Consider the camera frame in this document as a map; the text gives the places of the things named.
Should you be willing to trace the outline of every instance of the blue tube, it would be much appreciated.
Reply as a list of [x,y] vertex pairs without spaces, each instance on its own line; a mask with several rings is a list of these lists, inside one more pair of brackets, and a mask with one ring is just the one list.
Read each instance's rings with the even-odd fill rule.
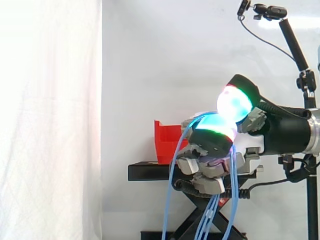
[[231,228],[234,224],[237,207],[238,207],[238,200],[239,200],[239,185],[238,185],[238,175],[237,175],[237,162],[236,162],[236,148],[232,146],[232,152],[230,154],[230,178],[231,178],[231,195],[232,195],[232,207],[231,207],[231,216],[229,219],[229,223],[226,227],[225,233],[223,235],[222,240],[227,240]]
[[164,208],[164,216],[163,216],[163,227],[162,227],[162,236],[161,236],[161,240],[166,240],[166,232],[167,232],[167,225],[168,225],[168,213],[169,213],[169,207],[170,207],[170,198],[171,198],[171,193],[172,193],[172,180],[174,177],[174,169],[175,169],[175,165],[176,165],[176,161],[177,161],[177,155],[179,152],[179,149],[181,147],[182,141],[183,139],[186,137],[188,130],[190,127],[192,127],[192,125],[198,121],[200,118],[206,116],[206,115],[210,115],[210,114],[215,114],[215,112],[206,112],[203,113],[199,116],[197,116],[196,118],[193,119],[192,122],[189,123],[189,125],[185,128],[185,130],[183,131],[177,145],[176,145],[176,149],[173,155],[173,159],[171,162],[171,168],[170,168],[170,173],[169,173],[169,181],[168,181],[168,189],[166,192],[166,199],[165,199],[165,208]]
[[207,240],[207,238],[208,238],[208,234],[210,232],[210,228],[211,228],[211,226],[213,224],[212,223],[213,218],[215,217],[216,211],[218,209],[218,203],[219,203],[220,195],[216,195],[215,197],[216,197],[216,202],[215,202],[215,205],[214,205],[214,208],[213,208],[213,214],[212,214],[212,217],[211,217],[210,221],[208,222],[208,224],[206,226],[206,230],[205,230],[205,234],[204,234],[204,238],[203,238],[204,240]]
[[212,204],[210,205],[208,211],[205,211],[203,214],[205,215],[204,223],[201,226],[201,231],[199,236],[196,238],[196,240],[201,240],[202,235],[204,234],[204,231],[208,228],[208,225],[212,222],[212,218],[215,216],[214,208],[218,205],[218,198],[217,195],[212,195],[211,197],[213,199]]
[[211,204],[213,203],[213,200],[214,200],[214,196],[212,196],[210,198],[208,204],[206,205],[206,208],[205,208],[205,210],[204,210],[204,212],[202,214],[201,220],[200,220],[199,225],[198,225],[198,227],[196,229],[196,232],[195,232],[195,236],[194,236],[195,240],[197,240],[199,236],[202,236],[202,234],[199,235],[200,229],[202,229],[202,226],[204,225],[204,221],[205,221],[205,218],[207,216],[206,213],[208,212],[209,208],[211,207]]

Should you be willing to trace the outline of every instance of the black platform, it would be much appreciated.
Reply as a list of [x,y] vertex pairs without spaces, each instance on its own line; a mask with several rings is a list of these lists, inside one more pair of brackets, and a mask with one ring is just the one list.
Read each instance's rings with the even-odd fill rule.
[[[255,179],[257,173],[251,175],[238,176],[239,188],[248,180]],[[174,168],[174,179],[190,180],[192,176],[184,175],[178,166]],[[169,165],[160,165],[157,162],[138,162],[128,166],[128,181],[164,181],[169,179]],[[224,185],[230,186],[230,178],[224,178]],[[209,199],[195,197],[185,194],[187,198],[196,206],[194,211],[186,218],[186,220],[178,227],[175,232],[167,232],[167,240],[193,240],[195,233],[202,217],[202,214],[208,204]],[[229,220],[220,212],[221,208],[228,202],[229,199],[220,199],[218,210],[213,219],[213,224],[224,233],[227,229]],[[209,240],[220,240],[223,234],[211,233],[208,236]],[[232,226],[229,240],[247,240],[245,233],[241,233],[235,226]],[[141,231],[141,240],[161,240],[161,232]]]

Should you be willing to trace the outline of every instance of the white backdrop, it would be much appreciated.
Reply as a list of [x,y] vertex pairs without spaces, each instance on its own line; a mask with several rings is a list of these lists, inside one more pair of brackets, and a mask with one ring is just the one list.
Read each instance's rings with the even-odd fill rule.
[[[289,17],[315,17],[317,0],[264,0]],[[192,114],[216,109],[217,96],[236,74],[254,81],[280,105],[303,106],[292,60],[249,35],[237,20],[240,0],[106,0],[103,5],[101,164],[103,236],[138,240],[141,230],[160,231],[167,182],[128,182],[127,165],[155,161],[153,120],[179,124]],[[252,19],[247,26],[288,50],[280,29]],[[320,24],[295,21],[309,65],[317,71]],[[258,182],[284,177],[277,157],[264,157]],[[257,188],[239,201],[235,225],[252,240],[307,239],[306,184]],[[180,193],[171,201],[174,230],[193,205]],[[223,209],[228,215],[229,206]]]
[[0,239],[98,240],[99,0],[0,1]]

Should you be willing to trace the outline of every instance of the red bin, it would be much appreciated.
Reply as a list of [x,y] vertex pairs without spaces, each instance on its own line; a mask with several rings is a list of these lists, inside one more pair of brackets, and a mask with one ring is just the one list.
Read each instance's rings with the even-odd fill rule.
[[[163,126],[160,121],[154,121],[154,144],[158,164],[171,163],[181,135],[180,125]],[[180,149],[187,144],[188,140],[184,139]]]

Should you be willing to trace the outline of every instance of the glowing sphere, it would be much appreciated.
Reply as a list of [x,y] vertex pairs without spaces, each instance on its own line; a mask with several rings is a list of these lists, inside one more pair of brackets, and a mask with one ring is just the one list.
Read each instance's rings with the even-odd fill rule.
[[210,130],[227,136],[232,142],[237,135],[237,125],[235,122],[226,121],[219,114],[204,116],[196,126],[196,129]]
[[217,111],[227,121],[239,122],[252,110],[248,96],[233,85],[227,85],[217,100]]

